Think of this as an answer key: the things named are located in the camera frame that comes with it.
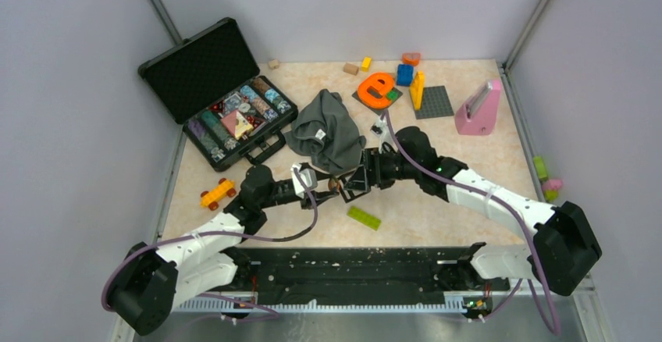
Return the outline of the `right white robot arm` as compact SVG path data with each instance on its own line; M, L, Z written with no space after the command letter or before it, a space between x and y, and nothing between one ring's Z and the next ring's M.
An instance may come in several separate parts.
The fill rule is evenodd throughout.
M396 139L395 144L364 149L359 167L341 177L346 201L412 180L424 193L480 212L524 241L474 244L468 261L457 268L464 287L478 289L494 278L538 280L550 292L569 296L602 257L596 235L575 203L552 205L509 191L467 164L437 155L416 126L399 130Z

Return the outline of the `grey t-shirt garment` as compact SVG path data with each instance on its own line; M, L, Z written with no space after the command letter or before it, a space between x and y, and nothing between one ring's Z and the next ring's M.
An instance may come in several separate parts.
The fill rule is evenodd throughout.
M327 89L298 113L284 137L292 151L335 176L358 168L366 144L340 94Z

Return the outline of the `black square frame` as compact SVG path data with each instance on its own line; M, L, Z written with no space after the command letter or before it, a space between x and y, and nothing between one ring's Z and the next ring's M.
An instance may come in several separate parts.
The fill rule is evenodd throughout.
M340 185L340 196L346 203L350 203L371 191L371 187L364 180L343 180Z

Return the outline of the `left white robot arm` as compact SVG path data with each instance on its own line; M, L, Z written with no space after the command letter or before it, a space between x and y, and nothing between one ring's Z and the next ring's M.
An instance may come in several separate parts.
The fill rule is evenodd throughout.
M134 245L102 289L103 309L144 336L191 298L225 285L246 287L250 269L231 256L233 248L246 240L284 243L303 237L315 227L319 205L340 193L336 176L306 162L293 164L290 175L276 181L268 166L252 166L238 194L207 223L181 237ZM313 211L308 227L288 237L258 235L267 208L292 202Z

